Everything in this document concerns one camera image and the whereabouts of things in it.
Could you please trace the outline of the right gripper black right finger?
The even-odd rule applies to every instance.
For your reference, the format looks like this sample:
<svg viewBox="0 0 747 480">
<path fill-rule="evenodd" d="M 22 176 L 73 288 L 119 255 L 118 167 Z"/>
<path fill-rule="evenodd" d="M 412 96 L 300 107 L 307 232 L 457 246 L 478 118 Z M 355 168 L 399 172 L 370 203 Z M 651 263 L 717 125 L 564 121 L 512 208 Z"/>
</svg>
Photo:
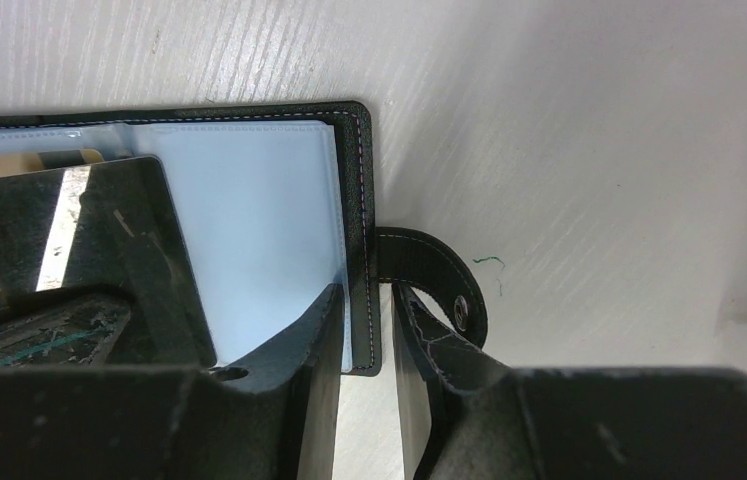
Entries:
<svg viewBox="0 0 747 480">
<path fill-rule="evenodd" d="M 747 375 L 513 368 L 392 288 L 409 479 L 747 479 Z"/>
</svg>

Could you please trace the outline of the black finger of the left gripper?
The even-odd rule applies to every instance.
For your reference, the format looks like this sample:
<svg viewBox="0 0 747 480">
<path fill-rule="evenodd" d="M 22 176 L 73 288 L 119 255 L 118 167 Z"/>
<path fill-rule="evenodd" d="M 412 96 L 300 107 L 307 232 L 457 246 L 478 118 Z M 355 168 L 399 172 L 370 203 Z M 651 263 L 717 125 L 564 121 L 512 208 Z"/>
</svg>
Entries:
<svg viewBox="0 0 747 480">
<path fill-rule="evenodd" d="M 22 294 L 0 305 L 0 368 L 96 365 L 132 319 L 132 296 L 105 285 Z"/>
</svg>

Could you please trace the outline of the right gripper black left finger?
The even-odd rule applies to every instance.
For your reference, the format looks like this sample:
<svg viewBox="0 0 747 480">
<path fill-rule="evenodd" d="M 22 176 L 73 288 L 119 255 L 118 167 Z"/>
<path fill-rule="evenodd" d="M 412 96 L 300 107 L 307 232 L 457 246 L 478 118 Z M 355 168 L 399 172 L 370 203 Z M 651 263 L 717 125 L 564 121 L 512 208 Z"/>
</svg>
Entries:
<svg viewBox="0 0 747 480">
<path fill-rule="evenodd" d="M 0 479 L 328 479 L 343 290 L 238 361 L 0 367 Z"/>
</svg>

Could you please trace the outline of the dark glossy credit card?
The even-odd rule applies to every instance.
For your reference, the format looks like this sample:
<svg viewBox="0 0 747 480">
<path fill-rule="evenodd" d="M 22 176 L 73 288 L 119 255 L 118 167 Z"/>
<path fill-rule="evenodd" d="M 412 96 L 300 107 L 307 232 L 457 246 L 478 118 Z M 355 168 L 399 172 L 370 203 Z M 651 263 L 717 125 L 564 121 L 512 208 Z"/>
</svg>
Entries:
<svg viewBox="0 0 747 480">
<path fill-rule="evenodd" d="M 0 305 L 105 285 L 132 319 L 103 364 L 217 360 L 160 161 L 99 162 L 0 178 Z"/>
</svg>

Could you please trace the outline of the gold credit card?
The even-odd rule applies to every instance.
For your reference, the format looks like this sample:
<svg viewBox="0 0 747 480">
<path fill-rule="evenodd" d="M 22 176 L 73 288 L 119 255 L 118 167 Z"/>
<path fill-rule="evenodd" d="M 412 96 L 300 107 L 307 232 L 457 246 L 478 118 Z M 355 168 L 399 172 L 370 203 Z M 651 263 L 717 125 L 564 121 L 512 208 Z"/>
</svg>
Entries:
<svg viewBox="0 0 747 480">
<path fill-rule="evenodd" d="M 82 166 L 104 160 L 95 149 L 0 154 L 0 178 L 44 170 Z"/>
</svg>

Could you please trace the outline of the black leather card holder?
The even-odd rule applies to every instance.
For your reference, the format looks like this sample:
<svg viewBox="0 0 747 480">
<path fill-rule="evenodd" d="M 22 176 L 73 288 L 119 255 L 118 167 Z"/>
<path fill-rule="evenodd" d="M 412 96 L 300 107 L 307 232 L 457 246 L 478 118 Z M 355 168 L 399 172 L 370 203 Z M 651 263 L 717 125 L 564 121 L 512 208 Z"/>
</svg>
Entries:
<svg viewBox="0 0 747 480">
<path fill-rule="evenodd" d="M 486 341 L 465 262 L 429 234 L 377 224 L 360 102 L 0 117 L 0 153 L 52 148 L 160 161 L 219 365 L 288 326 L 329 283 L 344 288 L 347 374 L 381 369 L 383 283 L 429 294 L 461 336 Z"/>
</svg>

